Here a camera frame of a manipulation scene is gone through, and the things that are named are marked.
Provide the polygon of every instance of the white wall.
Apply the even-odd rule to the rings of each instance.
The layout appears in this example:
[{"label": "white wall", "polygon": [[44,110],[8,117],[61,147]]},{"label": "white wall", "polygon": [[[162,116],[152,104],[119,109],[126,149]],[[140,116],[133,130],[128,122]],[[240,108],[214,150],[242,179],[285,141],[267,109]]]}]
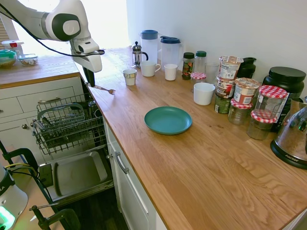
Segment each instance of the white wall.
[{"label": "white wall", "polygon": [[307,72],[306,0],[127,0],[127,11],[131,44],[153,29],[180,38],[186,51],[207,51],[209,61],[257,58],[259,81],[273,66]]}]

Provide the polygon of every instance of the green plate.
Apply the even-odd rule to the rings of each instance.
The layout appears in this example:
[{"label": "green plate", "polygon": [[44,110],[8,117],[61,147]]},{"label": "green plate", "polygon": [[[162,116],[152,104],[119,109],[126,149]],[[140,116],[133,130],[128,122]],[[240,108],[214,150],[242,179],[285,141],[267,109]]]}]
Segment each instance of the green plate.
[{"label": "green plate", "polygon": [[182,133],[192,125],[192,118],[186,111],[168,106],[152,109],[144,121],[152,131],[164,135]]}]

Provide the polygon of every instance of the black container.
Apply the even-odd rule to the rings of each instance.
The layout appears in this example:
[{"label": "black container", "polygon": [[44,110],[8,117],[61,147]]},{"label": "black container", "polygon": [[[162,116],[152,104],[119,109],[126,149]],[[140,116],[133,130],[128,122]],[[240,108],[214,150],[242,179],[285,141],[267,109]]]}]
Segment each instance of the black container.
[{"label": "black container", "polygon": [[282,121],[290,110],[291,98],[300,97],[303,89],[306,73],[298,69],[288,67],[272,67],[269,75],[263,80],[263,85],[275,85],[288,92],[277,112],[277,123],[272,126],[271,131],[277,132]]},{"label": "black container", "polygon": [[254,61],[256,61],[256,59],[254,57],[246,57],[243,60],[244,62],[241,63],[238,73],[236,74],[236,77],[252,78],[256,70],[256,66],[254,65]]}]

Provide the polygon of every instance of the metal rack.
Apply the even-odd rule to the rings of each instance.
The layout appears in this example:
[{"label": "metal rack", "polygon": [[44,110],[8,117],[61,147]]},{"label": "metal rack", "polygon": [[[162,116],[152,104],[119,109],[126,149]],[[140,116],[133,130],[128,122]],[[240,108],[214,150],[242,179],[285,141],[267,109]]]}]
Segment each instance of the metal rack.
[{"label": "metal rack", "polygon": [[84,146],[90,150],[106,144],[102,116],[96,117],[90,94],[82,94],[37,106],[33,136],[47,155],[64,149]]}]

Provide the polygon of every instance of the red gingham jar lid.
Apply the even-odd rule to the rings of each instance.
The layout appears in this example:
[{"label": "red gingham jar lid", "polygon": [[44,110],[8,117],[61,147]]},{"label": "red gingham jar lid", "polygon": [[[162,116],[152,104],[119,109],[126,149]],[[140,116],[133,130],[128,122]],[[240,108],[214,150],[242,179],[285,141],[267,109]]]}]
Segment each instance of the red gingham jar lid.
[{"label": "red gingham jar lid", "polygon": [[253,119],[255,119],[256,121],[259,121],[259,122],[261,122],[261,123],[274,123],[275,121],[277,121],[277,118],[276,118],[276,117],[274,117],[274,118],[272,118],[272,119],[267,119],[267,118],[263,118],[263,117],[257,116],[257,115],[255,114],[254,110],[251,111],[250,115],[251,115],[251,117],[252,117]]},{"label": "red gingham jar lid", "polygon": [[259,93],[270,98],[285,98],[287,91],[273,85],[262,85],[259,88]]},{"label": "red gingham jar lid", "polygon": [[204,73],[199,73],[199,72],[191,73],[191,78],[196,79],[196,80],[205,79],[206,77],[207,75]]},{"label": "red gingham jar lid", "polygon": [[253,107],[253,103],[240,104],[239,102],[236,102],[234,99],[231,99],[230,104],[239,109],[250,109],[251,107]]}]

